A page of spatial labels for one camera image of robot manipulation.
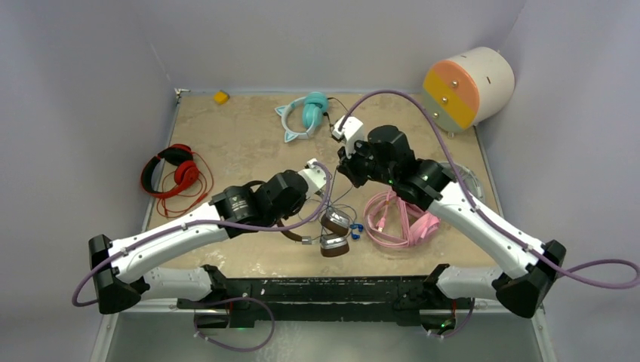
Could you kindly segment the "brown silver headphones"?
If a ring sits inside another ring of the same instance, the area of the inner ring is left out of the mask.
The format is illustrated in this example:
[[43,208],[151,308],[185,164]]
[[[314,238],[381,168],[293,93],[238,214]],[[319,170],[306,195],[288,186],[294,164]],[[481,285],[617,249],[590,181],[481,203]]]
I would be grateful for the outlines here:
[[337,213],[332,209],[327,211],[321,218],[320,225],[322,230],[318,242],[323,257],[337,257],[349,252],[348,222],[343,218],[343,214],[340,211]]

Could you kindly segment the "pink headphones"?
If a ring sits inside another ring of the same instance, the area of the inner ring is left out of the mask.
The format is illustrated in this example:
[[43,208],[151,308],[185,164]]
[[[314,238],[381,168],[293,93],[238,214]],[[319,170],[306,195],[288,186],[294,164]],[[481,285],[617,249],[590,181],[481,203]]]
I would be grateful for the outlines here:
[[376,194],[363,210],[364,229],[376,244],[386,248],[416,247],[429,241],[440,226],[440,219],[403,201],[388,189]]

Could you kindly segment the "white grey headphones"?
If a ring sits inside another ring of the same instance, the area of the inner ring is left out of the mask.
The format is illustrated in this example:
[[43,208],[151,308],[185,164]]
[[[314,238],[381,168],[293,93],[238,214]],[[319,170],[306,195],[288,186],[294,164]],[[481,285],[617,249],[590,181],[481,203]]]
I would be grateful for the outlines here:
[[[449,171],[453,171],[454,167],[447,161],[442,162],[444,168]],[[480,181],[480,179],[475,175],[475,173],[470,170],[468,167],[463,166],[462,164],[455,164],[455,168],[458,170],[463,184],[468,188],[469,192],[480,202],[485,202],[485,189]]]

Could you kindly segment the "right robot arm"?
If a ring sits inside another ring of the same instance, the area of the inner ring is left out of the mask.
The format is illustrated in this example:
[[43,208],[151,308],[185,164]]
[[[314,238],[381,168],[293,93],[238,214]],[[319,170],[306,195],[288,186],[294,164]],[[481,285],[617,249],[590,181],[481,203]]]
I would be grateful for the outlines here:
[[519,317],[535,315],[555,283],[554,268],[564,260],[561,243],[543,243],[466,196],[452,170],[416,158],[407,136],[395,126],[379,126],[365,134],[357,124],[331,133],[342,143],[338,171],[356,188],[368,181],[391,186],[400,199],[453,226],[496,262],[493,268],[438,265],[423,288],[430,305],[441,307],[459,298],[490,299]]

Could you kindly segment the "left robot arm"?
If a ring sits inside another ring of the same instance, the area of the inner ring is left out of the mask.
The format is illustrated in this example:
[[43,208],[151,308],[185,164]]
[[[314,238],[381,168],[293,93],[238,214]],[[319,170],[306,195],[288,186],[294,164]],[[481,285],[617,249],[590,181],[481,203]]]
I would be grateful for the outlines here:
[[104,234],[88,241],[91,270],[80,287],[92,282],[101,314],[116,314],[148,299],[178,298],[216,308],[225,288],[208,268],[162,268],[162,264],[200,247],[255,232],[286,232],[278,222],[299,212],[322,190],[325,172],[286,170],[271,179],[230,186],[210,201],[173,221],[126,238]]

